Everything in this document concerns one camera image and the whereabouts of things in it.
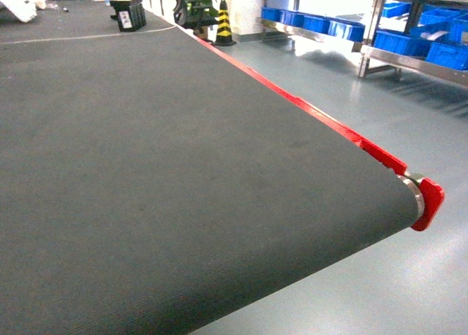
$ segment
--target gray floor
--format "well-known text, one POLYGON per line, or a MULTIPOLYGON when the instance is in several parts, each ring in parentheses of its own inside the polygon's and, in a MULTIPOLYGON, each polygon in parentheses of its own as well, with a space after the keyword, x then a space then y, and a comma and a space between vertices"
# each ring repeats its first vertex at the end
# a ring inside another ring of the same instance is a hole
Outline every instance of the gray floor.
POLYGON ((404 230, 193 334, 467 334, 468 92, 408 72, 359 80, 355 57, 314 48, 223 51, 438 181, 445 204, 427 231, 404 230))

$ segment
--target chair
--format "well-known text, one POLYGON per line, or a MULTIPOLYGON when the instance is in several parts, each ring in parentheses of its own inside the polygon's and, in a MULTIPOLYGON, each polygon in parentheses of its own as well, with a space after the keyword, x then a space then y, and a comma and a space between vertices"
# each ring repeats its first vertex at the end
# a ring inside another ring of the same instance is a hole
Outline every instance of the chair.
POLYGON ((206 12, 210 6, 202 5, 202 2, 197 0, 175 0, 175 2, 173 10, 175 23, 184 29, 192 29, 195 35, 203 34, 204 26, 218 24, 216 18, 206 12))

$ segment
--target blue plastic bin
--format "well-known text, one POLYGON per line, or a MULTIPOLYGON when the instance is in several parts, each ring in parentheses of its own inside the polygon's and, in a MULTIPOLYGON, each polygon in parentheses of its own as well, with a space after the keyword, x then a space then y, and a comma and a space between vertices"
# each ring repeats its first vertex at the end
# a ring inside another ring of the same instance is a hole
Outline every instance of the blue plastic bin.
POLYGON ((419 23, 433 24, 433 23, 450 22, 455 17, 462 15, 463 12, 464 11, 460 11, 460 10, 443 10, 439 8, 437 10, 423 12, 423 14, 421 14, 419 23))
POLYGON ((321 15, 304 15, 303 28, 317 33, 327 34, 330 19, 321 15))
POLYGON ((434 42, 426 61, 457 70, 468 70, 468 46, 434 42))
POLYGON ((382 16, 391 18, 404 15, 411 10, 411 4, 406 2, 388 2, 384 5, 382 16))
POLYGON ((281 18, 281 10, 277 10, 276 8, 262 8, 262 18, 272 20, 273 22, 279 22, 281 18))
POLYGON ((464 31, 468 31, 468 14, 461 15, 452 20, 448 38, 455 42, 461 42, 461 36, 464 31))
POLYGON ((298 12, 282 10, 280 21, 287 26, 298 26, 302 28, 304 15, 298 12))
POLYGON ((361 23, 338 18, 331 18, 328 35, 341 37, 342 39, 346 40, 361 42, 364 38, 365 29, 366 26, 361 23))
POLYGON ((426 57, 432 41, 417 37, 408 37, 403 33, 377 31, 374 47, 405 56, 426 57))
MULTIPOLYGON (((422 37, 422 34, 433 34, 437 33, 438 31, 450 31, 450 23, 448 22, 441 22, 441 23, 434 23, 434 24, 428 24, 426 26, 419 26, 416 28, 412 28, 409 31, 409 35, 411 37, 422 37)), ((439 39, 437 39, 439 42, 445 42, 448 41, 448 33, 445 35, 442 35, 439 39)))

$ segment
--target traffic cone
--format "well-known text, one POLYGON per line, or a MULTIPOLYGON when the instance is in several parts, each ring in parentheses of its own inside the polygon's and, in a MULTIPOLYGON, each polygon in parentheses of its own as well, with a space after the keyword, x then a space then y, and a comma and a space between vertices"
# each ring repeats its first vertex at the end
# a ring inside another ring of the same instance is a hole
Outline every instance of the traffic cone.
POLYGON ((226 0, 221 0, 221 4, 219 5, 218 32, 216 33, 214 44, 218 46, 232 46, 235 43, 229 23, 226 0))

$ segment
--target conveyor belt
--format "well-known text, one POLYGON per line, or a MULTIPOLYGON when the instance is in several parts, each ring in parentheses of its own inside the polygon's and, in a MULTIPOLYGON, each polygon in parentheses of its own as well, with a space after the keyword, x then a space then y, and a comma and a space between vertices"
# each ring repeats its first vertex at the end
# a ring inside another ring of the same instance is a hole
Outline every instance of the conveyor belt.
POLYGON ((417 219, 391 170, 179 29, 0 56, 0 334, 185 334, 417 219))

